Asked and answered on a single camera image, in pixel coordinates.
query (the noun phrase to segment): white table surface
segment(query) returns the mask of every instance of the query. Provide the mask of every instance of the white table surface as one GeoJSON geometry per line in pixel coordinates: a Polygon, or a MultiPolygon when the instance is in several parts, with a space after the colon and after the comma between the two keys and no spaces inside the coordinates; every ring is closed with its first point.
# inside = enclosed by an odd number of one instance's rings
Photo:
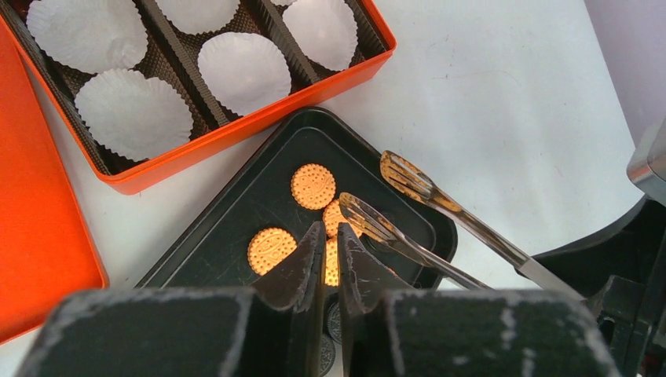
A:
{"type": "MultiPolygon", "coordinates": [[[[410,159],[529,254],[639,200],[624,172],[634,145],[582,0],[376,2],[395,55],[322,106],[378,150],[410,159]]],[[[123,196],[95,178],[38,95],[112,287],[134,286],[273,130],[123,196]]],[[[535,287],[462,230],[453,263],[495,288],[535,287]]],[[[0,346],[0,376],[34,337],[0,346]]]]}

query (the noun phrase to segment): orange box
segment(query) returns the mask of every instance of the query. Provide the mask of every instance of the orange box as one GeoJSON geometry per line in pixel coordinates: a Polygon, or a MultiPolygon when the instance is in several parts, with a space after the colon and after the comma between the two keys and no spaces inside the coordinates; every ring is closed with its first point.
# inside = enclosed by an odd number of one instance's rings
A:
{"type": "Polygon", "coordinates": [[[107,277],[20,55],[0,28],[0,343],[107,277]]]}
{"type": "MultiPolygon", "coordinates": [[[[39,74],[39,70],[34,62],[31,61],[30,56],[21,45],[20,40],[14,34],[12,34],[12,36],[16,46],[27,61],[28,66],[32,72],[35,73],[42,87],[45,88],[46,92],[49,94],[51,101],[56,105],[58,112],[68,125],[72,136],[77,140],[79,147],[82,149],[95,174],[99,179],[109,184],[118,192],[132,195],[256,134],[259,131],[264,130],[297,108],[325,101],[372,78],[389,57],[393,55],[396,48],[396,40],[372,0],[354,1],[357,1],[358,4],[363,7],[364,14],[367,16],[368,20],[371,21],[373,29],[381,39],[383,39],[384,46],[386,47],[385,52],[362,61],[345,71],[338,72],[326,79],[316,82],[266,108],[225,124],[216,130],[212,130],[211,132],[190,141],[186,145],[182,145],[181,147],[164,153],[154,159],[139,163],[138,165],[118,174],[111,175],[105,174],[97,168],[93,158],[87,152],[84,144],[77,135],[75,128],[68,121],[65,111],[58,104],[53,92],[49,89],[44,77],[39,74]]],[[[2,17],[0,17],[0,20],[2,20],[2,23],[11,33],[9,25],[2,19],[2,17]]]]}

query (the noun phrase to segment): black machine part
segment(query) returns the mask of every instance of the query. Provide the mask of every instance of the black machine part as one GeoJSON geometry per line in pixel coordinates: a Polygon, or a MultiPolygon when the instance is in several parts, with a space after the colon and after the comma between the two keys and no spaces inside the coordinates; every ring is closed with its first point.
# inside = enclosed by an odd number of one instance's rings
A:
{"type": "MultiPolygon", "coordinates": [[[[252,287],[72,295],[18,375],[317,376],[324,234],[315,223],[252,287]]],[[[345,375],[620,376],[578,302],[544,291],[420,291],[348,225],[338,245],[345,375]]]]}
{"type": "Polygon", "coordinates": [[[623,375],[666,376],[666,207],[643,197],[606,228],[534,258],[588,297],[623,375]]]}

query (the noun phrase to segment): black tray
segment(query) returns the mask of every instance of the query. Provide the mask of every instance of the black tray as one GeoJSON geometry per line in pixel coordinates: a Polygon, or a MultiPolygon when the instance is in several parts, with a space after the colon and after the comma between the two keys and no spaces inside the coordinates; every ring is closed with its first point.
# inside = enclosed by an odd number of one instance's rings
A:
{"type": "MultiPolygon", "coordinates": [[[[451,261],[456,227],[445,216],[391,188],[379,173],[379,152],[332,113],[303,108],[291,114],[247,161],[213,202],[161,257],[137,287],[249,285],[259,278],[247,262],[247,245],[267,227],[306,234],[322,210],[300,207],[291,176],[319,163],[335,176],[336,198],[350,192],[382,211],[425,248],[451,261]]],[[[436,287],[441,277],[383,248],[366,235],[366,248],[414,287],[436,287]]]]}

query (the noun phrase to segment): round cookie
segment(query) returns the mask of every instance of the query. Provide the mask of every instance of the round cookie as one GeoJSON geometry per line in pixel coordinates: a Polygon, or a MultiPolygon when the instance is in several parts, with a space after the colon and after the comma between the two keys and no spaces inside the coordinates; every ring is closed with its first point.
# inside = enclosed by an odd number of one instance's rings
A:
{"type": "Polygon", "coordinates": [[[326,272],[324,282],[330,287],[339,285],[338,276],[338,241],[331,238],[326,241],[326,272]]]}
{"type": "MultiPolygon", "coordinates": [[[[335,237],[335,235],[338,234],[338,224],[341,222],[348,222],[347,219],[342,216],[342,212],[340,211],[340,200],[333,200],[326,206],[323,220],[324,226],[326,227],[326,234],[329,237],[335,237]]],[[[363,234],[363,231],[356,226],[351,225],[351,227],[354,233],[356,233],[356,237],[360,237],[360,235],[363,234]]]]}
{"type": "Polygon", "coordinates": [[[253,271],[264,276],[295,249],[296,240],[289,232],[280,228],[267,228],[250,241],[247,260],[253,271]]]}
{"type": "Polygon", "coordinates": [[[291,194],[304,208],[320,210],[335,197],[335,178],[321,165],[303,165],[291,178],[291,194]]]}

